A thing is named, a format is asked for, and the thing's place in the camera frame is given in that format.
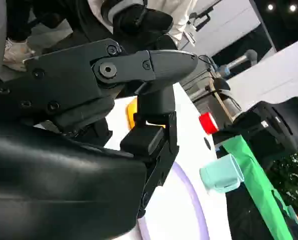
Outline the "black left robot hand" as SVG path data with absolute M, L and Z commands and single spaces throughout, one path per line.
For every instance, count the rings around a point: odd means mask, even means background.
M 172 16 L 140 4 L 122 10 L 113 18 L 113 36 L 127 53 L 177 50 L 169 35 L 172 27 Z

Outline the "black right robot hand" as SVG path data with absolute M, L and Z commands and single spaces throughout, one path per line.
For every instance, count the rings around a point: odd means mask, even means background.
M 179 152 L 180 50 L 112 39 L 26 61 L 0 82 L 0 240 L 110 240 L 131 230 Z

